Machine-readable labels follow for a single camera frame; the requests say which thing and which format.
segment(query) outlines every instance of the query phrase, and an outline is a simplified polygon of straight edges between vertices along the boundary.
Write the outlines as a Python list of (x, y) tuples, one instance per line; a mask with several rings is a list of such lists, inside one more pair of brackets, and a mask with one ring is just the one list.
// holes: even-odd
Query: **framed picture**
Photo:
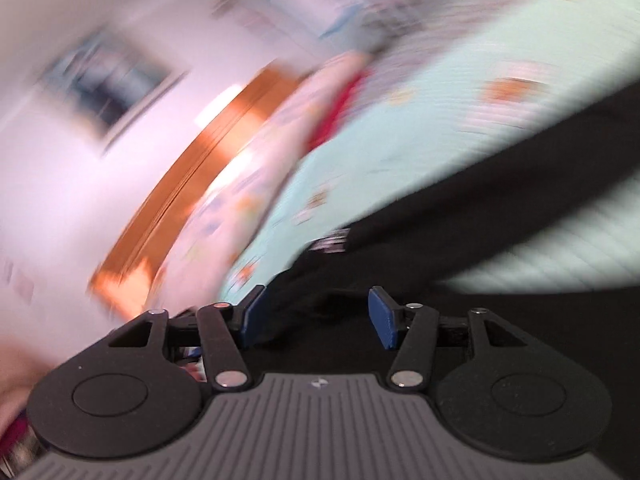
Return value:
[(58, 56), (42, 81), (107, 148), (185, 73), (105, 27)]

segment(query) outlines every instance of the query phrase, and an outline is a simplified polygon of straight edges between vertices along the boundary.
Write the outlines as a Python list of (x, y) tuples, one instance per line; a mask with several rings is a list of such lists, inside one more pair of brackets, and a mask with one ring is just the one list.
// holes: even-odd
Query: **orange wooden edge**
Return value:
[(198, 134), (96, 269), (89, 293), (125, 320), (142, 313), (162, 262), (193, 208), (299, 82), (267, 66)]

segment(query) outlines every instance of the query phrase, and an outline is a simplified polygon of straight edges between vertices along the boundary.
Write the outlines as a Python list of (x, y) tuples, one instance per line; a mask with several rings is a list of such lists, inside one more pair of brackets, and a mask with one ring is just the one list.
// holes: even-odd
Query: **metal screw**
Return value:
[(401, 370), (391, 376), (391, 382), (401, 388), (411, 388), (422, 384), (424, 377), (413, 370)]
[(216, 375), (216, 382), (223, 388), (237, 388), (245, 384), (249, 378), (239, 370), (227, 370)]

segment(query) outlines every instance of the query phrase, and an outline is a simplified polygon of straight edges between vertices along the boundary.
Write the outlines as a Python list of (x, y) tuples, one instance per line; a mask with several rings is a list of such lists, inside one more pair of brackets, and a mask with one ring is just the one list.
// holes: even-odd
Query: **bed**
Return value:
[[(639, 40), (640, 0), (521, 0), (503, 9), (307, 155), (210, 301), (237, 303), (313, 240), (638, 78)], [(466, 292), (637, 283), (638, 213), (640, 174), (448, 283)]]

